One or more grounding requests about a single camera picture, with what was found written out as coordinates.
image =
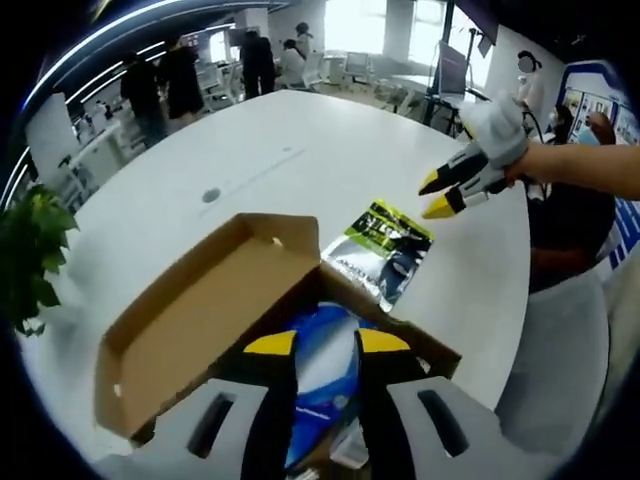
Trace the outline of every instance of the black shirt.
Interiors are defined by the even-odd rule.
[[[122,77],[120,95],[131,102],[136,117],[159,109],[156,67],[143,60],[131,65]]]
[[[195,113],[204,105],[194,65],[197,59],[198,56],[189,47],[180,47],[170,50],[160,60],[158,83],[169,85],[167,101],[170,118]]]
[[[613,226],[612,195],[554,183],[544,201],[530,200],[531,245],[549,250],[579,249],[595,259]]]

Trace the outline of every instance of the poster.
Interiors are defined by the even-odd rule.
[[[592,112],[604,113],[607,117],[611,118],[613,115],[613,102],[608,98],[594,95],[592,93],[585,93],[582,95],[582,102],[580,103],[580,109],[577,115],[574,115],[573,131],[569,138],[569,143],[575,143],[580,132],[586,128],[585,121],[587,115]]]
[[[616,143],[620,145],[638,145],[639,130],[635,116],[625,107],[620,107],[613,126]]]
[[[580,103],[582,102],[582,92],[577,90],[572,90],[567,88],[567,91],[564,94],[564,100],[562,104],[569,109],[573,118],[576,118],[576,114],[578,113],[578,109],[580,108]]]

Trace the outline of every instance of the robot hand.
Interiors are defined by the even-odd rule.
[[[500,193],[507,186],[504,168],[527,150],[522,111],[505,93],[493,102],[463,107],[460,118],[472,142],[422,184],[419,195],[451,187],[436,198],[423,218],[449,218],[485,202],[488,193]]]

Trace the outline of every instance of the window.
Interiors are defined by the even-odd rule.
[[[436,66],[438,61],[438,42],[442,38],[444,29],[445,9],[446,3],[439,0],[417,0],[411,43],[409,45],[409,60],[433,67]],[[472,27],[477,28],[462,10],[455,7],[449,45],[463,55],[466,55],[469,49],[469,40],[471,38],[469,29]],[[482,58],[477,49],[480,38],[480,36],[476,36],[474,48],[471,52],[471,68],[467,73],[467,78],[470,79],[473,74],[473,83],[484,87],[489,74],[493,49],[490,49],[487,56]]]
[[[327,0],[325,50],[381,54],[387,0]]]
[[[435,65],[438,42],[442,39],[445,4],[438,0],[418,0],[413,14],[409,60]]]
[[[470,28],[478,28],[476,24],[471,21],[465,13],[458,7],[453,11],[453,24],[451,27],[451,36],[449,38],[449,45],[458,50],[463,55],[467,54],[469,50],[469,40],[471,40]],[[487,76],[489,75],[489,65],[491,64],[491,55],[493,55],[493,48],[489,49],[487,56],[482,58],[478,51],[478,43],[480,43],[480,35],[476,35],[473,42],[473,49],[471,50],[471,58],[469,65],[471,68],[467,72],[467,80],[471,80],[473,75],[474,85],[480,88],[484,87],[487,83]]]
[[[227,47],[224,41],[224,32],[216,32],[209,37],[209,55],[211,63],[227,60]]]

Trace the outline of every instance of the monitor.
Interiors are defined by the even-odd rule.
[[[464,96],[466,89],[467,58],[455,48],[440,42],[440,72],[441,96]]]

